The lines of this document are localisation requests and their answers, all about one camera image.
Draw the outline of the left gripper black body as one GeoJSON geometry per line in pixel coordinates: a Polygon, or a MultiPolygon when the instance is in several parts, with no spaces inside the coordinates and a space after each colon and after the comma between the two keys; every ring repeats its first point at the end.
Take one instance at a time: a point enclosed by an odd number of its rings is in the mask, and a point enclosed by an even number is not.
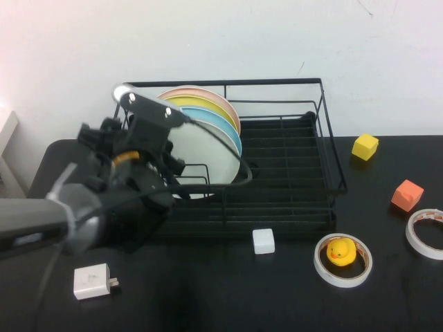
{"type": "Polygon", "coordinates": [[[144,208],[170,208],[172,194],[160,190],[167,187],[155,166],[137,151],[126,151],[117,156],[103,155],[107,170],[103,172],[106,204],[140,205],[144,208]]]}

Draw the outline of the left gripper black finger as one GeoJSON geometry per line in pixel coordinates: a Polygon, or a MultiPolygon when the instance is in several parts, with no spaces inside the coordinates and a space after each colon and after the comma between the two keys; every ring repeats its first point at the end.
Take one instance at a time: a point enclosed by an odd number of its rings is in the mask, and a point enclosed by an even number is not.
{"type": "MultiPolygon", "coordinates": [[[[159,190],[167,188],[168,184],[163,178],[155,177],[149,185],[150,190],[159,190]]],[[[190,194],[187,190],[178,189],[173,192],[165,191],[148,196],[148,206],[150,208],[171,208],[174,205],[175,199],[190,200],[190,194]]]]}
{"type": "Polygon", "coordinates": [[[172,149],[174,145],[170,140],[166,141],[165,147],[162,152],[163,164],[165,165],[166,170],[171,173],[173,176],[182,175],[186,164],[183,159],[175,158],[172,156],[172,149]]]}

